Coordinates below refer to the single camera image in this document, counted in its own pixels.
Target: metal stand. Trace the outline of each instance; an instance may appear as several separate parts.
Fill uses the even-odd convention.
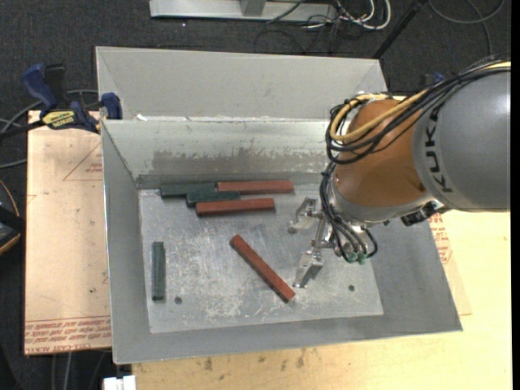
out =
[[[272,20],[292,9],[295,2],[267,0],[151,0],[151,17],[220,18],[236,20]],[[305,3],[283,21],[306,21],[311,16],[326,16],[328,4]]]

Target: metal plate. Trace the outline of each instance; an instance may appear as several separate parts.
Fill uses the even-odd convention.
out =
[[[324,250],[325,267],[316,280],[308,288],[294,288],[296,296],[284,303],[229,245],[240,234],[292,286],[298,260],[309,249],[317,223],[296,234],[288,233],[288,223],[302,201],[317,192],[318,185],[298,185],[293,194],[272,196],[275,211],[198,218],[182,199],[163,200],[156,190],[140,191],[150,330],[192,331],[382,314],[370,262],[349,265]],[[164,301],[153,301],[151,296],[154,241],[164,242],[167,251]]]

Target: cardboard sheet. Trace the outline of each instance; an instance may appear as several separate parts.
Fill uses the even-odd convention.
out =
[[[24,353],[111,346],[99,135],[28,133]]]

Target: white cable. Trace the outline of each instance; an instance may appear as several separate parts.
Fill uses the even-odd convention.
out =
[[[386,28],[388,26],[388,24],[390,23],[390,20],[392,18],[392,8],[390,7],[390,1],[389,0],[384,0],[384,5],[386,7],[386,12],[387,12],[387,19],[382,23],[382,24],[379,24],[379,25],[369,25],[369,24],[366,24],[366,21],[369,19],[369,18],[366,18],[366,19],[362,19],[362,18],[358,18],[358,19],[354,19],[348,12],[347,15],[349,16],[340,16],[340,19],[342,20],[345,20],[345,21],[349,21],[349,22],[352,22],[352,23],[355,23],[355,24],[358,24],[359,26],[361,26],[362,28],[364,29],[368,29],[368,30],[381,30],[383,28]]]

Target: clamp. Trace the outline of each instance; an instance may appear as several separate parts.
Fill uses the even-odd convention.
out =
[[[103,109],[106,113],[100,119],[122,119],[121,104],[114,93],[103,94],[99,102],[91,105],[85,105],[83,101],[69,104],[63,91],[64,76],[63,66],[44,67],[42,63],[33,65],[22,75],[25,89],[44,106],[40,112],[40,125],[54,130],[78,128],[98,133],[99,120],[89,114],[88,108]]]

